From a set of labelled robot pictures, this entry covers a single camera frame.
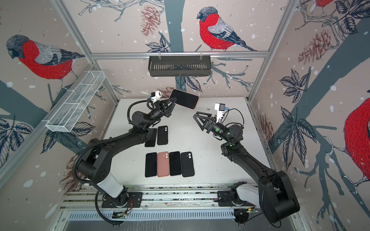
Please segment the black phone case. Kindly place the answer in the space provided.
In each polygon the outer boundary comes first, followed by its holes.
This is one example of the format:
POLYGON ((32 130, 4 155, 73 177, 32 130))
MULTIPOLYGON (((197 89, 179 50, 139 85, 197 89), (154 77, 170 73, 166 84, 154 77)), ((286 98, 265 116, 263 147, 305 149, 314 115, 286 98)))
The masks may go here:
POLYGON ((184 178, 193 177, 195 175, 195 170, 192 153, 191 152, 181 153, 180 158, 181 158, 182 176, 184 178))
POLYGON ((157 145, 168 144, 168 127, 160 126, 157 130, 157 145))

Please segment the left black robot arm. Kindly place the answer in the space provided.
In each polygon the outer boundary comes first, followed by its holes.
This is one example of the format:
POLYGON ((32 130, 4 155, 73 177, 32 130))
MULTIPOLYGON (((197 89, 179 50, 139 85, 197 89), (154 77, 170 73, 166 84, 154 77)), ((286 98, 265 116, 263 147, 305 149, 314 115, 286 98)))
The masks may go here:
POLYGON ((126 188, 111 173, 113 157, 133 146, 143 144, 151 138, 152 127, 162 117, 170 117, 177 99, 141 100, 127 109, 128 123, 133 127, 120 136, 105 140, 92 139, 74 161, 72 176, 79 183, 87 183, 98 191, 119 201, 125 197, 126 188))

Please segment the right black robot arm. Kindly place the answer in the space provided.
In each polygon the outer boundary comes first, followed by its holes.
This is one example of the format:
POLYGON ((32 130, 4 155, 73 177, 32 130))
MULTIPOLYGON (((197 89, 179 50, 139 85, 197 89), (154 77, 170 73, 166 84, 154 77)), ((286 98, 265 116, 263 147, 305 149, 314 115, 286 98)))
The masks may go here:
POLYGON ((233 122, 223 125, 212 114, 197 112, 193 116, 201 130, 226 141, 222 155, 239 165, 257 183, 258 204, 271 223, 276 223, 300 210, 300 205, 288 175, 275 171, 253 157, 241 144, 243 125, 233 122))

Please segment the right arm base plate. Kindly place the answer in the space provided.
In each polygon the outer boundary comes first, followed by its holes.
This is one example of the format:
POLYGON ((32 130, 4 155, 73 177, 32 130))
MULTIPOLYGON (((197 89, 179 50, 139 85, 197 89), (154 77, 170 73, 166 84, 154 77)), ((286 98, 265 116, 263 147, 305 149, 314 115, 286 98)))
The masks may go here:
POLYGON ((256 193, 242 193, 239 196, 235 191, 218 191, 214 202, 219 207, 248 207, 259 204, 256 193))

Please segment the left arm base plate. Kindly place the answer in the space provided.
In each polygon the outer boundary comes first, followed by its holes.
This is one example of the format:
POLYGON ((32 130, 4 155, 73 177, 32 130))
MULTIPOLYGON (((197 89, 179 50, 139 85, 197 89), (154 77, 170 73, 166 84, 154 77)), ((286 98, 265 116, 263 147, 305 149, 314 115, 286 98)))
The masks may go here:
POLYGON ((142 192, 123 193, 117 198, 105 195, 102 208, 139 208, 141 206, 142 197, 142 192))

